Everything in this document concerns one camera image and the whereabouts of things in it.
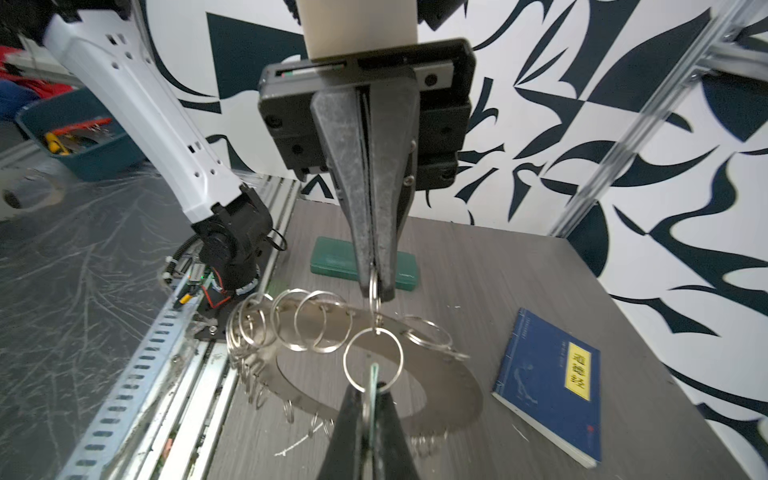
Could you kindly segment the single silver keyring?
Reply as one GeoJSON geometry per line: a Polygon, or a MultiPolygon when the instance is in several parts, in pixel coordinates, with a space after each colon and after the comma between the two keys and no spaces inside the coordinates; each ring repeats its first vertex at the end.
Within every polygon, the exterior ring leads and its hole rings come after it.
{"type": "Polygon", "coordinates": [[[405,370],[405,350],[404,350],[403,344],[395,333],[393,333],[391,330],[388,330],[384,327],[364,328],[360,330],[358,333],[355,333],[352,336],[352,338],[347,342],[342,354],[342,369],[349,385],[360,393],[375,392],[376,394],[383,394],[383,393],[389,392],[395,386],[395,384],[400,380],[405,370]],[[381,353],[368,350],[368,352],[373,355],[373,359],[368,362],[369,375],[368,375],[368,379],[366,380],[366,383],[363,383],[361,380],[358,380],[351,372],[350,360],[349,360],[351,350],[353,347],[356,347],[358,341],[365,336],[374,336],[374,337],[384,336],[391,341],[392,345],[396,349],[396,353],[397,353],[396,359],[395,360],[388,359],[389,363],[396,365],[396,369],[394,373],[388,378],[388,380],[383,383],[382,386],[379,385],[379,383],[381,382],[381,380],[379,379],[381,367],[380,367],[380,364],[378,363],[378,360],[384,357],[384,355],[381,353]]]}

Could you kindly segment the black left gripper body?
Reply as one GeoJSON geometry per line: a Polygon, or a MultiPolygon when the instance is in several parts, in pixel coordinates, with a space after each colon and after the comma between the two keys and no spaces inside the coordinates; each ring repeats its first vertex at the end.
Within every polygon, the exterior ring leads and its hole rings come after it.
{"type": "Polygon", "coordinates": [[[258,109],[286,168],[304,180],[328,169],[310,112],[315,92],[410,76],[420,93],[415,188],[444,189],[457,175],[475,66],[464,39],[271,64],[261,75],[258,109]]]}

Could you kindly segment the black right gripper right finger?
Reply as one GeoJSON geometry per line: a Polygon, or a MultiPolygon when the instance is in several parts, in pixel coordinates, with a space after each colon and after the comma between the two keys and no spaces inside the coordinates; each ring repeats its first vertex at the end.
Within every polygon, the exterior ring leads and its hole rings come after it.
{"type": "Polygon", "coordinates": [[[376,397],[374,478],[380,480],[420,479],[390,392],[378,394],[376,397]]]}

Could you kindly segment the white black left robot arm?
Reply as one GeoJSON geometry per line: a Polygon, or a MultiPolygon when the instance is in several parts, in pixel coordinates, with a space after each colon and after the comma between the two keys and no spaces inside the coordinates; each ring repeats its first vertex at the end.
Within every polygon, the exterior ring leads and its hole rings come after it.
{"type": "MultiPolygon", "coordinates": [[[[470,116],[476,59],[464,39],[419,43],[455,1],[291,1],[305,60],[266,66],[259,115],[286,167],[328,170],[362,293],[395,295],[397,242],[417,190],[447,185],[470,116]]],[[[128,1],[53,4],[43,46],[108,109],[176,196],[201,256],[234,291],[256,276],[272,228],[255,190],[205,150],[147,51],[128,1]]]]}

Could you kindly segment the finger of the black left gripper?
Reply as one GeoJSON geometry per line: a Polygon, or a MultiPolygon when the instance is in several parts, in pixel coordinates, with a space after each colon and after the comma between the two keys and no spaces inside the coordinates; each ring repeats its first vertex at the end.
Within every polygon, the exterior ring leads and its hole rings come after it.
{"type": "Polygon", "coordinates": [[[349,224],[361,293],[371,293],[373,224],[366,125],[354,88],[316,92],[310,109],[317,135],[349,224]]]}
{"type": "Polygon", "coordinates": [[[400,227],[399,203],[412,201],[404,187],[413,174],[412,145],[418,133],[420,94],[415,78],[406,74],[372,83],[369,87],[368,162],[373,265],[378,297],[394,299],[396,253],[400,227]]]}

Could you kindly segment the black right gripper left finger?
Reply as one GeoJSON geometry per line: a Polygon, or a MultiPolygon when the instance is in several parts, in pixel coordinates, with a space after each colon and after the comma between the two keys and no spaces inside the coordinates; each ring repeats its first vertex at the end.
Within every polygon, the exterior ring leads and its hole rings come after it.
{"type": "Polygon", "coordinates": [[[360,391],[349,385],[317,480],[363,478],[363,401],[360,391]]]}

